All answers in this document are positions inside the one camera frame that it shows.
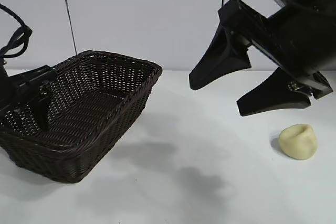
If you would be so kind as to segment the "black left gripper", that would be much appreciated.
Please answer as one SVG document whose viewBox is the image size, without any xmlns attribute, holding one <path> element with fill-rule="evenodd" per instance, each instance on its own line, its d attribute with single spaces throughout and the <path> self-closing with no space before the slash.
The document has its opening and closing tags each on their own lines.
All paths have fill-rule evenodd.
<svg viewBox="0 0 336 224">
<path fill-rule="evenodd" d="M 51 91 L 48 85 L 57 80 L 55 70 L 44 65 L 9 76 L 1 66 L 1 111 L 7 112 L 31 102 L 34 119 L 41 130 L 48 130 Z"/>
</svg>

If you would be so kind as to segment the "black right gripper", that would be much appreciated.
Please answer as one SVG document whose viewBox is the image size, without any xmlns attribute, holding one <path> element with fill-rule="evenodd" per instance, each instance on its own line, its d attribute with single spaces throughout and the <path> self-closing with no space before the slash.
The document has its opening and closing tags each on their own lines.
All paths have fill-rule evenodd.
<svg viewBox="0 0 336 224">
<path fill-rule="evenodd" d="M 247 47 L 254 46 L 280 68 L 237 101 L 241 116 L 311 106 L 305 94 L 289 89 L 293 79 L 309 86 L 315 99 L 332 92 L 320 72 L 335 60 L 335 0 L 289 0 L 268 18 L 229 0 L 218 14 L 221 24 L 189 74 L 192 90 L 250 69 Z"/>
</svg>

